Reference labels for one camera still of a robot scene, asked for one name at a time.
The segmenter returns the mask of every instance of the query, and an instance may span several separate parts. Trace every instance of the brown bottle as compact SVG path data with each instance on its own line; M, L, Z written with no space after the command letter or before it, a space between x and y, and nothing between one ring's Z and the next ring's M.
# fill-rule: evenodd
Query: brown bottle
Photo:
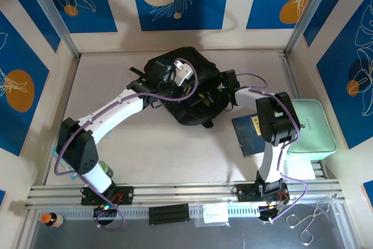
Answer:
M42 214L40 220L47 227L60 227L64 223L64 217L54 212Z

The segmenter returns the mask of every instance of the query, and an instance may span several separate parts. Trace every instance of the orange bottle cap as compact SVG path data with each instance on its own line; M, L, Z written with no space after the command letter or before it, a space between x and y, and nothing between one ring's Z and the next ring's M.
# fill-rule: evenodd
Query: orange bottle cap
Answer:
M44 213L43 215L41 215L41 218L40 220L46 224L46 223L49 223L52 219L52 215L50 215L49 213Z

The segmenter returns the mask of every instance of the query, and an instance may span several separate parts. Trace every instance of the white label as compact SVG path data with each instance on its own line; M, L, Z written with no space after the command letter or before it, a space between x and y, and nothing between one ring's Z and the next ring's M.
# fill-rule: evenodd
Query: white label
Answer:
M208 223L227 223L228 206L226 202L220 204L205 204L203 206L203 220Z

